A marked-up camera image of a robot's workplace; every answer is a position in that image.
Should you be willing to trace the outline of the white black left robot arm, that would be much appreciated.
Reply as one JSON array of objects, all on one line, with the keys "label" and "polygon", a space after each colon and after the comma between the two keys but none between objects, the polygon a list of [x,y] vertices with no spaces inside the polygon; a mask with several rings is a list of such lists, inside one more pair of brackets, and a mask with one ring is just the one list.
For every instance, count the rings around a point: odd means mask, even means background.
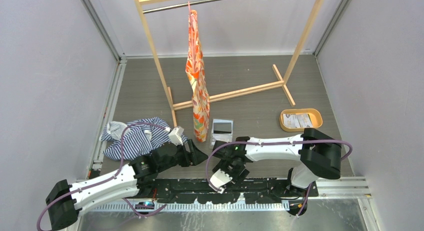
[{"label": "white black left robot arm", "polygon": [[186,144],[163,144],[115,171],[93,179],[72,184],[66,179],[60,180],[45,199],[51,230],[65,229],[79,217],[111,201],[137,195],[148,198],[159,173],[175,166],[197,166],[207,159],[208,155],[189,139]]}]

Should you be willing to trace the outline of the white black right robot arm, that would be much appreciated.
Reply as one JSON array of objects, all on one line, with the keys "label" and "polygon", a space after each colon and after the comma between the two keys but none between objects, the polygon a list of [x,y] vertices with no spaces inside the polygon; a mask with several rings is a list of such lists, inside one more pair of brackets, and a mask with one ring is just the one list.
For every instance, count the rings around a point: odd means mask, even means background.
[{"label": "white black right robot arm", "polygon": [[302,134],[282,138],[241,136],[234,142],[216,141],[211,156],[219,162],[207,181],[214,191],[223,193],[226,185],[237,184],[247,177],[250,173],[247,163],[290,160],[300,164],[289,171],[285,189],[291,196],[299,196],[319,178],[341,177],[344,144],[315,128],[305,128]]}]

